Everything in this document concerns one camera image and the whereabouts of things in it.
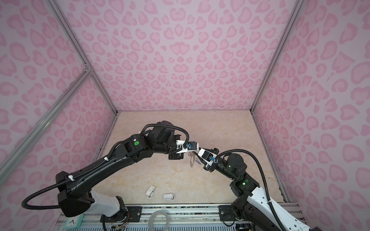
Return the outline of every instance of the white cable tie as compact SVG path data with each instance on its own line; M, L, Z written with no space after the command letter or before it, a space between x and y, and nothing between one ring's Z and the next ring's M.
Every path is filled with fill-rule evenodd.
M68 178L71 179L71 181L75 181L75 179L73 179L72 175L69 175Z

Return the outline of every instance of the pink wallpaper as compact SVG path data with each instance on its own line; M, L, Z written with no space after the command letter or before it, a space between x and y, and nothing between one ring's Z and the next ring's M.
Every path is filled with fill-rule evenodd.
M370 229L370 1L308 1L256 117L310 226Z
M294 3L59 1L119 110L249 109Z
M60 171L73 172L90 164L112 117L99 90L88 79L0 188L0 230L53 228L61 210L25 210L20 203L29 194L55 184ZM54 189L30 203L57 204L57 194Z
M0 2L0 165L80 75L43 0Z

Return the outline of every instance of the black cable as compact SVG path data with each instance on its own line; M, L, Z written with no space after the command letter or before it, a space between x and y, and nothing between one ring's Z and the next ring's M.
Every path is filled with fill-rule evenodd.
M172 129L178 130L178 131L184 133L185 136L186 136L185 142L184 142L184 144L182 146L185 147L188 144L188 142L189 142L189 133L185 129L180 128L180 127L177 127L177 126L174 126L174 125L168 125L168 124L160 124L160 123L150 123L150 124L147 124L141 130L140 134L144 134L145 130L147 128L149 128L149 127L163 127L163 128L172 128ZM178 148L178 149L176 149L176 147L173 147L173 148L171 148L169 150L169 153L170 154L173 154L173 153L179 152L181 150L182 150L182 147L181 148Z
M284 228L283 224L281 223L281 221L280 221L280 219L279 219L278 215L276 214L276 211L275 211L275 209L274 209L274 207L273 207L273 205L272 205L272 202L270 201L270 194L269 194L269 189L267 188L267 182L266 182L265 174L263 173L262 167L261 167L261 165L260 165L260 163L259 163L258 159L257 159L257 158L256 158L256 157L255 157L251 152L249 152L249 151L247 151L247 150L244 150L244 149L231 149L231 150L224 151L224 152L222 152L222 153L218 154L218 155L216 156L216 158L215 158L215 159L220 158L221 156L223 156L223 155L225 155L225 154L228 154L228 153L232 153L232 152L242 152L242 153L248 154L248 155L250 155L250 156L253 158L253 160L256 162L256 164L257 164L257 166L258 166L258 169L259 169L259 172L260 172L261 177L262 177L263 186L265 187L265 194L266 194L266 198L267 198L267 201L268 201L267 203L268 203L268 205L270 206L270 209L271 209L272 215L274 215L274 218L275 218L276 222L278 223L278 225L279 225L280 229L281 229L282 231L286 231L286 229ZM211 168L210 168L210 170L211 170L212 168L213 168L213 170L214 170L214 169L216 168L216 165L217 165L217 164L213 163L213 164L212 164L212 166L211 166Z
M101 220L102 220L102 223L103 223L103 230L107 231L107 228L105 227L105 215L104 214L101 215Z
M232 216L234 217L234 220L233 220L232 224L231 224L231 225L226 225L226 223L225 223L224 221L222 221L222 222L223 222L223 224L224 224L224 225L226 225L227 227L232 227L232 226L233 226L233 224L235 223L235 220L236 220L235 215L234 215L233 213L225 213L225 214L222 216L222 219L223 219L223 217L224 217L225 215L227 215L227 214L230 214L230 215L232 215Z
M106 157L109 159L112 155L113 155L113 152L114 152L114 150L116 149L116 147L118 146L118 145L120 145L122 143L122 141L119 141L119 142L117 142L117 143L115 143L114 145L113 145L113 147L111 148L111 150L109 151L109 153L106 155ZM85 175L85 174L87 174L87 173L89 173L89 172L91 172L91 171L93 171L93 170L95 170L95 169L97 169L97 168L99 168L100 166L102 166L104 163L106 163L106 161L105 160L102 160L100 163L98 163L97 165L95 165L94 167L92 167L92 168L90 168L90 169L88 169L88 170L86 170L86 171L84 171L84 172L81 172L81 173L79 173L79 174L77 174L77 175L75 175L75 176L73 176L73 179L78 179L79 177L81 177L81 176L83 176L83 175ZM43 188L43 189L41 189L41 190L39 190L39 191L37 191L37 192L35 192L35 193L33 193L33 194L31 194L31 195L29 195L28 197L26 197L23 201L22 201L22 207L23 208L25 208L25 209L31 209L31 210L44 210L44 209L56 209L56 208L60 208L60 206L59 205L30 205L30 204L28 204L28 202L31 200L31 199L33 199L33 198L35 198L36 196L38 196L38 195L41 195L41 194L43 194L43 193L45 193L45 192L47 192L47 191L50 191L50 190L52 190L52 189L54 189L54 188L57 188L57 187L59 187L59 186L62 186L62 185L65 185L65 184L67 184L68 182L71 182L72 180L71 179L65 179L64 181L61 181L61 182L59 182L59 183L56 183L56 184L54 184L54 185L51 185L51 186L49 186L49 187L46 187L46 188Z

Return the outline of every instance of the clock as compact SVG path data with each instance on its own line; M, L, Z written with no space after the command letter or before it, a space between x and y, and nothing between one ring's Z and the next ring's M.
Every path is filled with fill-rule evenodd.
M80 214L78 216L74 217L67 217L67 219L64 222L64 229L72 229L72 228L78 228L81 225L82 218L84 217L83 214Z

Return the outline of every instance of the beige floor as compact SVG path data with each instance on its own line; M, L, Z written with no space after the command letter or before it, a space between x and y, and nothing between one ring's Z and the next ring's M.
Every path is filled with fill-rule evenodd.
M261 163L270 196L283 202L249 111L122 112L104 155L117 141L139 133L148 123L162 120L187 130L190 141L198 142L200 147L216 147L221 152L235 148L252 152ZM246 154L241 155L248 166L247 172L263 186L253 159ZM189 161L187 154L182 160L168 160L167 155L154 153L151 158L114 173L94 190L108 196L121 196L126 204L231 203L235 200L236 196L229 187L230 179L217 171L207 172L197 163L191 168ZM153 197L147 199L145 193L150 185L157 188ZM164 193L173 193L175 198L163 200Z

